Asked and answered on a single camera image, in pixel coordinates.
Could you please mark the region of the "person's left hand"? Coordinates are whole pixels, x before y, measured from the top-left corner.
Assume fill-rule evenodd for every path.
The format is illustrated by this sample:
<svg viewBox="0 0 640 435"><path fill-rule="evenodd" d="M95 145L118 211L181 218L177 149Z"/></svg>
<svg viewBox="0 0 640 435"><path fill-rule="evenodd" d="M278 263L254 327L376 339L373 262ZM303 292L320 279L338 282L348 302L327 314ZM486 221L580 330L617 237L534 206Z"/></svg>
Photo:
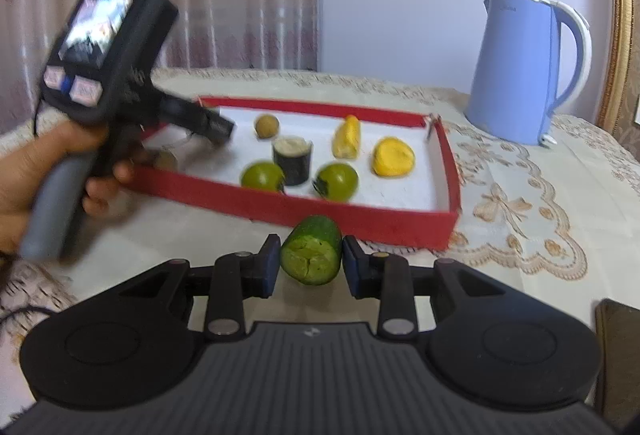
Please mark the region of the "person's left hand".
<svg viewBox="0 0 640 435"><path fill-rule="evenodd" d="M17 252L27 228L32 201L51 169L67 155L98 149L106 137L105 126L84 127L64 121L1 159L3 257L7 259ZM141 144L134 143L124 158L113 166L110 175L89 178L82 199L84 210L94 217L107 215L120 189L134 178L134 166L148 158L149 153Z"/></svg>

